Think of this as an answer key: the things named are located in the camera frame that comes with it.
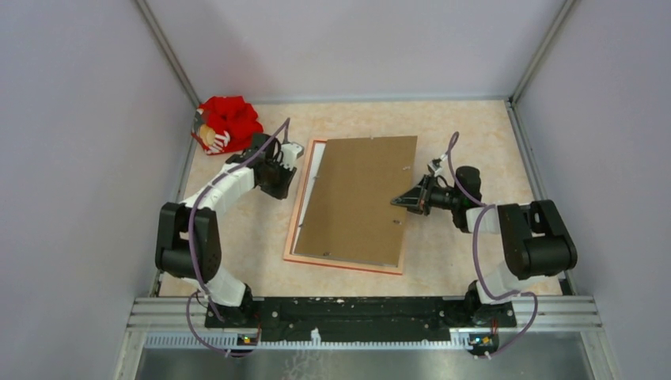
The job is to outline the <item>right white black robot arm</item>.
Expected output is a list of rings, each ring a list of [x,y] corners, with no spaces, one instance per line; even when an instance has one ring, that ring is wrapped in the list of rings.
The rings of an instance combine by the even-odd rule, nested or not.
[[[484,275],[480,259],[474,259],[476,280],[469,284],[460,312],[474,326],[485,326],[502,312],[502,305],[520,295],[537,280],[572,269],[577,249],[549,199],[520,205],[480,205],[480,171],[472,166],[457,168],[454,184],[437,174],[427,174],[408,191],[392,198],[391,204],[417,215],[432,209],[449,211],[454,226],[462,233],[497,234],[501,238],[503,261]]]

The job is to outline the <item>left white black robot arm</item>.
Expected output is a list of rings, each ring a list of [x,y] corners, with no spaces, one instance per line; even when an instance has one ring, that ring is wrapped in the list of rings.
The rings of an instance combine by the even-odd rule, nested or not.
[[[219,221],[247,192],[284,200],[304,147],[288,139],[255,133],[250,147],[228,157],[220,171],[200,190],[159,212],[155,265],[158,270],[192,283],[235,327],[248,325],[254,307],[247,286],[222,264]]]

